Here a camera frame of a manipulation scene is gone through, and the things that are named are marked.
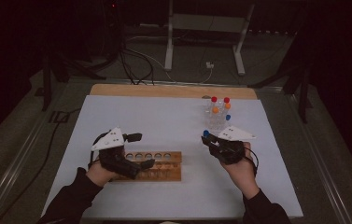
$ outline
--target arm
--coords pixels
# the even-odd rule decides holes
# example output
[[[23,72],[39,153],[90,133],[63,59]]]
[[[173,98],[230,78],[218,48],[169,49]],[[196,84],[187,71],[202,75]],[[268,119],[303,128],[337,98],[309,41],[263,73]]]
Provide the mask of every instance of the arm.
[[[83,212],[92,206],[94,197],[116,176],[99,161],[93,163],[88,172],[78,168],[74,182],[62,187],[37,223],[79,223]]]
[[[251,149],[248,142],[244,143],[245,147]],[[246,156],[250,159],[250,151],[246,151]],[[246,212],[243,217],[243,223],[249,224],[289,224],[289,218],[277,203],[271,203],[265,194],[260,190],[255,180],[252,164],[242,159],[236,164],[221,164],[228,172],[234,185],[243,193]]]

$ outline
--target table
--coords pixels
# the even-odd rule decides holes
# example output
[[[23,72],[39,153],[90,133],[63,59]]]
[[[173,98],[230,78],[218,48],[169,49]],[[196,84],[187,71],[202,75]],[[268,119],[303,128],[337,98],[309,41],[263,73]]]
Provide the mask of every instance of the table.
[[[143,134],[142,141],[126,143],[126,152],[182,151],[182,181],[111,183],[86,210],[85,218],[240,218],[244,213],[240,191],[201,143],[204,126],[200,113],[204,113],[204,95],[231,98],[232,108],[241,118],[235,119],[234,124],[240,127],[243,123],[243,128],[258,136],[250,142],[260,159],[257,175],[260,187],[269,199],[282,204],[290,217],[302,216],[287,169],[255,92],[221,87],[93,86],[79,114],[45,209],[59,189],[72,182],[77,167],[86,168],[95,137],[118,124],[124,133]]]
[[[254,3],[248,3],[248,11],[244,18],[237,17],[219,17],[205,15],[191,15],[174,13],[173,0],[169,1],[169,21],[168,21],[168,36],[167,49],[164,61],[164,70],[171,71],[173,64],[173,29],[188,29],[188,30],[205,30],[205,31],[221,31],[240,34],[239,41],[233,46],[232,51],[239,76],[246,73],[243,65],[240,50],[246,38],[248,25],[254,10]]]

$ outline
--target person's left hand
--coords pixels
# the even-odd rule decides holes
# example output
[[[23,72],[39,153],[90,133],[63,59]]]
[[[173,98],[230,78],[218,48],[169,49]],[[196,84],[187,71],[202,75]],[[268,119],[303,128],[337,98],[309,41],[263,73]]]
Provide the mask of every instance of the person's left hand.
[[[118,176],[117,173],[102,167],[100,160],[92,163],[86,176],[97,186],[103,187],[109,180]]]

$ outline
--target metal stand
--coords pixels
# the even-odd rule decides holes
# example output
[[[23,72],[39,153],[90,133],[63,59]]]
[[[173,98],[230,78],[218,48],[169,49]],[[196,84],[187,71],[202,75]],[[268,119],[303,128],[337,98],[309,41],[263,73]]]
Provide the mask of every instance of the metal stand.
[[[173,0],[169,1],[169,21],[168,21],[168,36],[167,36],[167,50],[164,61],[164,70],[171,71],[173,63],[173,29],[188,29],[188,30],[206,30],[206,31],[221,31],[240,33],[239,42],[233,46],[232,51],[237,67],[237,74],[239,76],[245,75],[246,70],[243,65],[240,50],[246,38],[248,25],[254,10],[254,4],[250,4],[248,13],[244,18],[236,17],[213,17],[201,15],[187,15],[177,14],[173,12]]]

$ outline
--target black sleeve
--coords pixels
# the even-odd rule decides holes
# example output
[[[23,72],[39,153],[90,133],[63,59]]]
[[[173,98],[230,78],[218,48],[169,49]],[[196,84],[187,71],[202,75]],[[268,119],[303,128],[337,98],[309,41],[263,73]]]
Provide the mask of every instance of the black sleeve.
[[[271,203],[266,195],[260,192],[251,199],[243,197],[246,212],[243,216],[245,224],[290,224],[289,217],[283,207]]]
[[[92,206],[94,197],[102,189],[91,182],[85,169],[77,168],[74,182],[62,187],[37,223],[79,223],[83,212]]]

